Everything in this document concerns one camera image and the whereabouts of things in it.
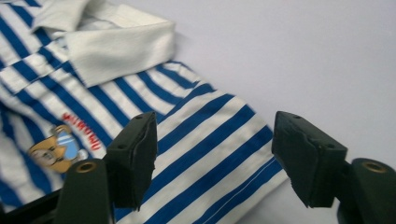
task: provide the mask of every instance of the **embroidered patch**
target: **embroidered patch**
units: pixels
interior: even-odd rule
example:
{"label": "embroidered patch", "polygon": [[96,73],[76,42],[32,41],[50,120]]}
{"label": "embroidered patch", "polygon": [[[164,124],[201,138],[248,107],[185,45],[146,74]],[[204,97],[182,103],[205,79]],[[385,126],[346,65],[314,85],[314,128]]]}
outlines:
{"label": "embroidered patch", "polygon": [[39,165],[59,173],[88,158],[88,152],[78,147],[76,139],[67,125],[60,125],[52,130],[53,136],[29,148],[28,153]]}

